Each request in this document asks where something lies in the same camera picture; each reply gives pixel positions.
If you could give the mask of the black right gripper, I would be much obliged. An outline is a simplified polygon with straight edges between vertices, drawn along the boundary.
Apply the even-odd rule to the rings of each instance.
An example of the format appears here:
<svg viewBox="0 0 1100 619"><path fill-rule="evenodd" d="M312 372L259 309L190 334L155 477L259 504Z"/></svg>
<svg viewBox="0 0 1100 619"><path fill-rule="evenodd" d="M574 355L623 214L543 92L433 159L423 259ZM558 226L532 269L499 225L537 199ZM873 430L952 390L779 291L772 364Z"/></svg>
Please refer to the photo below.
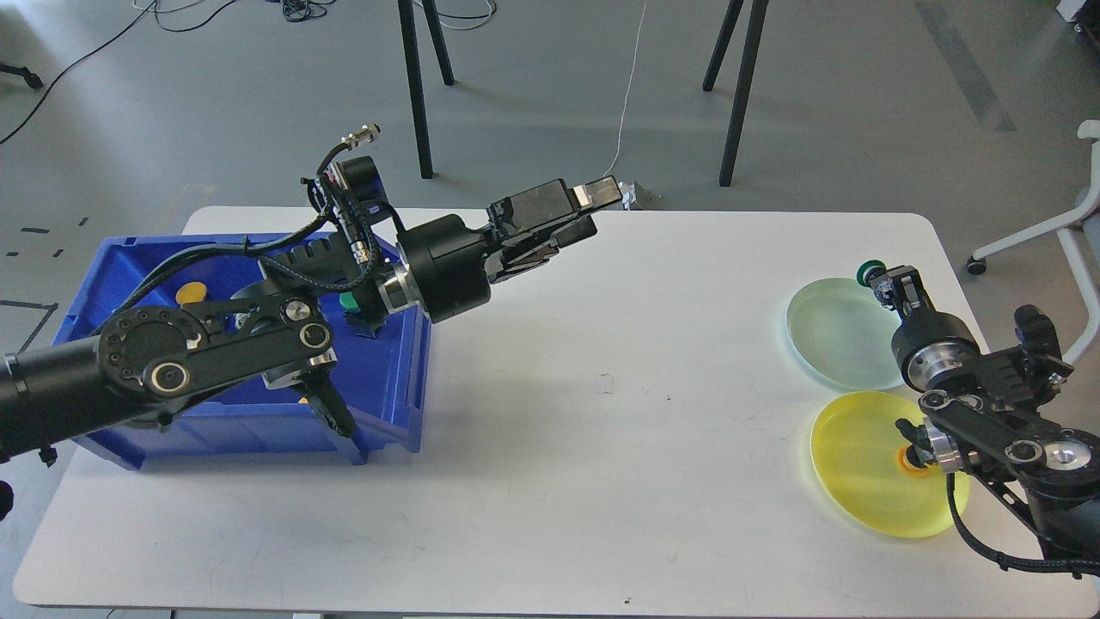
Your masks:
<svg viewBox="0 0 1100 619"><path fill-rule="evenodd" d="M893 267L872 284L877 301L900 317L890 349L908 387L923 393L944 372L980 357L977 341L963 320L931 312L931 299L915 267Z"/></svg>

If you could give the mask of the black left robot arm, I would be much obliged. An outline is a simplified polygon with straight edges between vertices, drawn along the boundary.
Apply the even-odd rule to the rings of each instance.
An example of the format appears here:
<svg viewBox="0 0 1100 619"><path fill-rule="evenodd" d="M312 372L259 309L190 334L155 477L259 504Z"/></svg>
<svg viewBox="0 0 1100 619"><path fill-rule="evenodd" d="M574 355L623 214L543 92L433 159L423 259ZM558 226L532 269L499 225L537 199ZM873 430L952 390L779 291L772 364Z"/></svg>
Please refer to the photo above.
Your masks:
<svg viewBox="0 0 1100 619"><path fill-rule="evenodd" d="M3 356L3 461L38 451L52 465L63 440L133 420L169 425L257 376L298 393L331 431L352 438L358 423L330 377L336 334L322 297L349 294L372 332L413 306L442 322L486 303L492 285L593 236L595 212L622 200L612 176L578 187L558 179L490 205L479 229L459 215L407 228L372 158L339 161L378 133L366 125L341 139L302 179L315 218L294 234L178 251L88 338ZM177 272L219 257L258 262L262 279L229 299L145 302Z"/></svg>

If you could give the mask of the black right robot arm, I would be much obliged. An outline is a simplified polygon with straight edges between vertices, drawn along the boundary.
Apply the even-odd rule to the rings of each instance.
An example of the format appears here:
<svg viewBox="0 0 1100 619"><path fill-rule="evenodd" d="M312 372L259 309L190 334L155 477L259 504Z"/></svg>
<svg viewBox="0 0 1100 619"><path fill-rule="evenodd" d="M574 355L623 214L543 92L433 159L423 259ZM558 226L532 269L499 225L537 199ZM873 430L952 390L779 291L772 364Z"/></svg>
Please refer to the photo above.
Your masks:
<svg viewBox="0 0 1100 619"><path fill-rule="evenodd" d="M919 391L922 422L897 420L904 458L938 466L963 541L1003 571L1097 576L1097 436L1040 414L1072 375L1049 318L1015 309L1015 347L983 352L958 317L939 312L915 267L867 261L856 280L900 318L891 350L904 383ZM955 474L972 475L1036 537L1040 559L982 543L963 524Z"/></svg>

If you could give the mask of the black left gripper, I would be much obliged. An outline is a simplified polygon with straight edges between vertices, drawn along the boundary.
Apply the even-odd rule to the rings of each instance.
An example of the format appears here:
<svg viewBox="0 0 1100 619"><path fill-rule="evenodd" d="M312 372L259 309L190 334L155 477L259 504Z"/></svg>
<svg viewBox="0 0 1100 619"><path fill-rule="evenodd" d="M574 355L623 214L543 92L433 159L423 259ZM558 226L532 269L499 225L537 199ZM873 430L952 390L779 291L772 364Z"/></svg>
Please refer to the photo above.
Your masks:
<svg viewBox="0 0 1100 619"><path fill-rule="evenodd" d="M444 215L402 231L398 244L425 314L442 322L487 303L492 285L596 235L590 214L602 209L622 209L615 177L580 184L572 192L558 179L490 205L485 226L471 229L459 215Z"/></svg>

